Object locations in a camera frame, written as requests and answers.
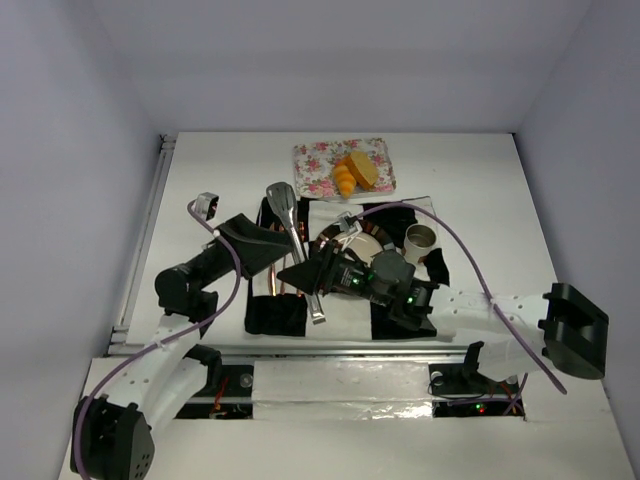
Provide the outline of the yellow bread slice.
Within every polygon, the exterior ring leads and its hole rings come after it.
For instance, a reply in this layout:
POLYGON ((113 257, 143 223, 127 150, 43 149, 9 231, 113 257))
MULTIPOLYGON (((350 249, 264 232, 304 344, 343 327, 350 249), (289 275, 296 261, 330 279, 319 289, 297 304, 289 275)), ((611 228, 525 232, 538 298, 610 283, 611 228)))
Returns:
POLYGON ((365 190, 374 188, 379 172, 370 157, 361 151, 353 151, 345 158, 345 165, 356 182, 365 190))

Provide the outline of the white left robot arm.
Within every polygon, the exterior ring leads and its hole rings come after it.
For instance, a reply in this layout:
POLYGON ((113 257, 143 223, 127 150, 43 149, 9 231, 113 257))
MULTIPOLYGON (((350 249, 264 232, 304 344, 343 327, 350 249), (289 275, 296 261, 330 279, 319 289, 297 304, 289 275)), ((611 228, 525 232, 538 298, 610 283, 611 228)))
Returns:
POLYGON ((229 273, 250 279, 292 250, 286 234, 243 214, 214 232, 201 253, 157 275, 163 314, 150 343, 79 401, 70 468, 82 478, 146 477, 167 425, 195 394, 214 392, 221 382, 221 355, 201 339, 231 303, 220 303, 208 286, 229 273))

